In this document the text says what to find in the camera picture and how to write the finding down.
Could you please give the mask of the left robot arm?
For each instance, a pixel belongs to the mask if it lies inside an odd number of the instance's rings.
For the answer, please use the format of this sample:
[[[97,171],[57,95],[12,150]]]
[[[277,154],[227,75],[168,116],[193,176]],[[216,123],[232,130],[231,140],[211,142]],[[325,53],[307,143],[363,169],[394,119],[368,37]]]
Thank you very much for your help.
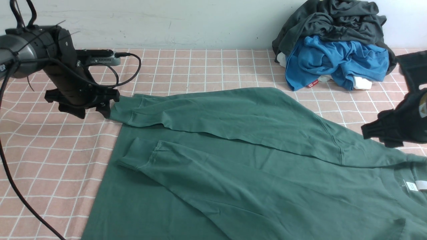
[[[84,119],[86,110],[95,108],[110,117],[110,102],[119,101],[119,91],[98,86],[89,67],[119,65],[113,50],[76,50],[70,32],[58,25],[5,32],[1,36],[1,80],[26,78],[42,70],[55,85],[44,98],[57,102],[59,111]]]

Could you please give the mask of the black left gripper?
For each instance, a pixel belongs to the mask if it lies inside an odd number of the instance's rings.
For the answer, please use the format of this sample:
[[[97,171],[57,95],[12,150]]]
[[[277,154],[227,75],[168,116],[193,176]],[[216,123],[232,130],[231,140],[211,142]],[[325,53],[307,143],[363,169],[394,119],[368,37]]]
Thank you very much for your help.
[[[119,102],[119,91],[114,87],[99,86],[89,71],[90,66],[110,64],[93,62],[69,68],[60,63],[49,63],[44,72],[55,85],[55,89],[47,90],[44,99],[57,102],[60,112],[74,115],[80,119],[86,116],[86,110],[95,108],[105,118],[111,114],[110,102]]]

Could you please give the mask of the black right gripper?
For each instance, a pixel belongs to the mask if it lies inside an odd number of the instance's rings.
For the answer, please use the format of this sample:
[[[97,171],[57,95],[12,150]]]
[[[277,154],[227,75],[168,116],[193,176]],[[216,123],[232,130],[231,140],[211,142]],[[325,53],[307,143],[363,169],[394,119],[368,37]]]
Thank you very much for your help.
[[[409,92],[395,109],[378,113],[378,119],[361,127],[364,139],[378,138],[388,148],[427,142],[426,89]]]

